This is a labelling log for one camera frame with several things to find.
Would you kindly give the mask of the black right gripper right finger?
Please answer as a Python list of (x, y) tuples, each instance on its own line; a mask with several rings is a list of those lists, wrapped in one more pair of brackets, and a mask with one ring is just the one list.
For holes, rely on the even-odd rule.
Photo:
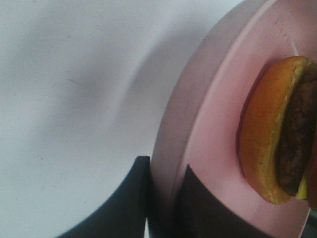
[(224, 206), (190, 167), (176, 202), (165, 211), (154, 167), (150, 167), (149, 229), (152, 238), (275, 238)]

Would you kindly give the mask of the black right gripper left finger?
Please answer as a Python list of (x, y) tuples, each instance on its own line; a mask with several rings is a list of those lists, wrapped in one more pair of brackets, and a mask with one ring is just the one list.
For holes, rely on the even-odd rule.
[(138, 156), (129, 173), (92, 215), (61, 238), (143, 238), (150, 185), (150, 157)]

